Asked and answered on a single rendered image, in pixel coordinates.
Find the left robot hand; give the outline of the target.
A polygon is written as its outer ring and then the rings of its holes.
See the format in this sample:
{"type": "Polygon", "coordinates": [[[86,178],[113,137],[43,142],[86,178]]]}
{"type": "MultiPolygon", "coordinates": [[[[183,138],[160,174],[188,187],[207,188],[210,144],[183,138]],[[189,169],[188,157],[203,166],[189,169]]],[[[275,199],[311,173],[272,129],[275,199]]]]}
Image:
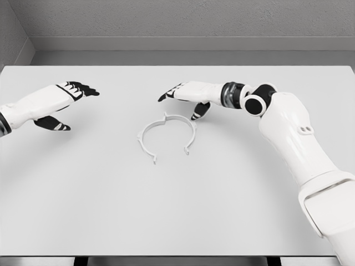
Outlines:
{"type": "Polygon", "coordinates": [[[98,91],[77,81],[66,81],[39,89],[28,96],[34,124],[50,131],[69,131],[70,126],[51,114],[69,107],[81,98],[98,95],[98,91]]]}

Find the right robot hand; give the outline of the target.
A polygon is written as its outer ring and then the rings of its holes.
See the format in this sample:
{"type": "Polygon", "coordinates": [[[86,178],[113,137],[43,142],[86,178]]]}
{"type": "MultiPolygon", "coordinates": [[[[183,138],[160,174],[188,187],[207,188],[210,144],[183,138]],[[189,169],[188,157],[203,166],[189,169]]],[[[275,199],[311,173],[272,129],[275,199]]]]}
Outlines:
{"type": "Polygon", "coordinates": [[[191,120],[197,120],[203,117],[211,106],[211,103],[219,104],[220,99],[216,94],[216,86],[212,83],[200,81],[189,81],[180,83],[159,97],[158,102],[166,98],[173,98],[181,101],[190,101],[197,103],[191,120]]]}

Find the white pipe clamp half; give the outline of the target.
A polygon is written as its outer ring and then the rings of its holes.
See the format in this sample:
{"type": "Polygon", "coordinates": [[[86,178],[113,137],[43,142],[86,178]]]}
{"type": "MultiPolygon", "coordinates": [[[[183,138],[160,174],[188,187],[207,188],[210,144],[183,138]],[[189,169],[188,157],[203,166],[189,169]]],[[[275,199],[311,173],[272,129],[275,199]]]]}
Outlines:
{"type": "Polygon", "coordinates": [[[196,137],[196,129],[197,129],[196,122],[191,121],[190,119],[188,119],[182,115],[168,115],[167,113],[164,113],[164,122],[171,121],[171,120],[179,120],[181,122],[186,123],[188,126],[190,126],[190,128],[192,130],[192,137],[188,141],[188,143],[184,146],[184,152],[187,155],[189,155],[190,154],[190,147],[194,143],[195,137],[196,137]]]}
{"type": "Polygon", "coordinates": [[[144,136],[145,134],[152,128],[156,127],[156,126],[161,126],[161,125],[165,125],[166,121],[167,121],[167,113],[164,112],[163,114],[163,118],[160,119],[160,120],[156,120],[156,121],[153,121],[151,122],[150,124],[146,125],[137,135],[137,138],[138,138],[138,142],[142,148],[142,151],[144,154],[146,154],[148,157],[150,157],[153,161],[153,164],[156,165],[156,162],[157,162],[157,155],[150,152],[145,144],[144,144],[144,136]]]}

